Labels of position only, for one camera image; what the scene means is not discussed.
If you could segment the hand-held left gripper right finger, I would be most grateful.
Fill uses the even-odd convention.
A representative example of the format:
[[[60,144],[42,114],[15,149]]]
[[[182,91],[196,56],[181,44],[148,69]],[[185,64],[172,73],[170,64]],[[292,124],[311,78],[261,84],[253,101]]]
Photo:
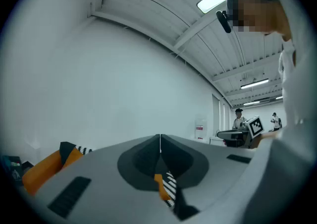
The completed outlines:
[[[162,224],[184,223],[203,213],[233,187],[255,154],[165,134],[160,146],[163,184],[175,197]]]

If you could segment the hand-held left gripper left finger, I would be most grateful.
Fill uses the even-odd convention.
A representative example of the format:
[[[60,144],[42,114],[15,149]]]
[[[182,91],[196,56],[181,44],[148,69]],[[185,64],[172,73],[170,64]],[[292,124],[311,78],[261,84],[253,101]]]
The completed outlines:
[[[50,178],[34,200],[50,223],[63,224],[176,224],[178,218],[157,191],[132,187],[120,175],[117,161],[130,148],[148,141],[146,136],[112,145],[81,157]],[[73,210],[62,218],[48,205],[76,177],[91,179]]]

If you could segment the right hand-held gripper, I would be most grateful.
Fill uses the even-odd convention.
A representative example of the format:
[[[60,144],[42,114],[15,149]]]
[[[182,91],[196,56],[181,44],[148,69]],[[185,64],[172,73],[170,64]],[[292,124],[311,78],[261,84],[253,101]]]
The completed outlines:
[[[238,148],[256,148],[260,142],[256,139],[263,131],[264,127],[259,116],[254,116],[250,119],[244,117],[234,120],[233,129],[239,134],[234,135],[234,130],[219,131],[216,136],[223,140],[236,140]]]

